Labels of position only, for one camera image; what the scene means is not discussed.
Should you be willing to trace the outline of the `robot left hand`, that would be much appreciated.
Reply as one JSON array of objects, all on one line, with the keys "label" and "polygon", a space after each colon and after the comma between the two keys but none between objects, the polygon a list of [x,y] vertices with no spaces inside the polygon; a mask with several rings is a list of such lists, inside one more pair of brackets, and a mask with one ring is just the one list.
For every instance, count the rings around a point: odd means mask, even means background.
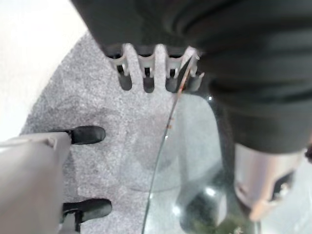
[{"label": "robot left hand", "polygon": [[312,137],[312,3],[309,0],[75,0],[102,52],[191,46],[235,142],[234,189],[250,220],[282,198]]}]

